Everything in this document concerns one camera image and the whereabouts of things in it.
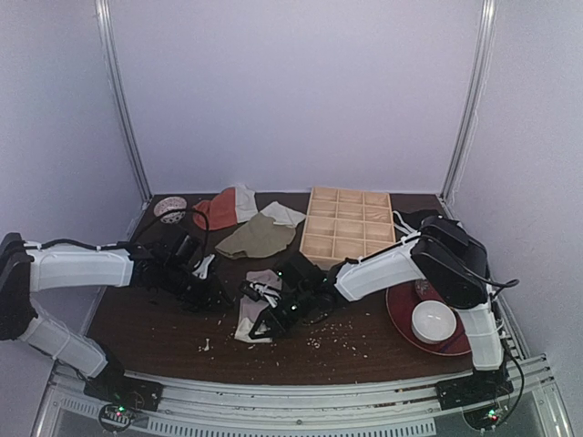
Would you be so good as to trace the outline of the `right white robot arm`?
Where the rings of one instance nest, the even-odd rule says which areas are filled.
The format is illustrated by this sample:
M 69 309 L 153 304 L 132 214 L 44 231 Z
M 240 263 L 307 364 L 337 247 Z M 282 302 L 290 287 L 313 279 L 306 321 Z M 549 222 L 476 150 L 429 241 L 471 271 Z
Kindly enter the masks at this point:
M 274 272 L 284 284 L 283 291 L 257 281 L 240 285 L 248 298 L 267 304 L 251 322 L 248 335 L 253 340 L 279 338 L 315 310 L 325 318 L 340 301 L 354 302 L 380 290 L 425 280 L 461 320 L 472 353 L 471 375 L 437 383 L 442 408 L 487 401 L 514 390 L 495 308 L 500 292 L 519 282 L 493 281 L 486 247 L 455 220 L 427 217 L 417 231 L 391 247 L 346 259 L 328 271 L 296 252 Z

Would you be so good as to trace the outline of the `mauve and cream underwear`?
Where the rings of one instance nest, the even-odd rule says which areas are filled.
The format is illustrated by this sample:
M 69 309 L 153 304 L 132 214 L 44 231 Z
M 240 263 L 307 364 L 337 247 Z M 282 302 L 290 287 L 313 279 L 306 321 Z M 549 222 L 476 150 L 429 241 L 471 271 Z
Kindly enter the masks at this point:
M 273 287 L 277 292 L 281 291 L 282 282 L 280 277 L 270 269 L 260 271 L 249 271 L 246 274 L 246 280 L 259 282 Z M 243 295 L 240 299 L 240 310 L 238 326 L 235 330 L 234 339 L 246 343 L 271 343 L 271 338 L 254 340 L 249 336 L 251 328 L 262 310 L 268 307 L 264 300 L 253 301 L 251 298 Z

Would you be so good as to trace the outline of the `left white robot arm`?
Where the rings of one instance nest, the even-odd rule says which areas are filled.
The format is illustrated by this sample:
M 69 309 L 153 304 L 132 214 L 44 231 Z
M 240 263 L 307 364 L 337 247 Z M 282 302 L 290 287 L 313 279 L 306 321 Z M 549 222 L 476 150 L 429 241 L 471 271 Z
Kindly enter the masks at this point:
M 20 340 L 69 365 L 86 386 L 121 401 L 140 391 L 105 347 L 72 332 L 32 304 L 34 292 L 78 287 L 165 290 L 192 312 L 229 308 L 232 299 L 206 244 L 173 227 L 161 239 L 92 246 L 72 239 L 31 243 L 9 233 L 1 243 L 1 339 Z

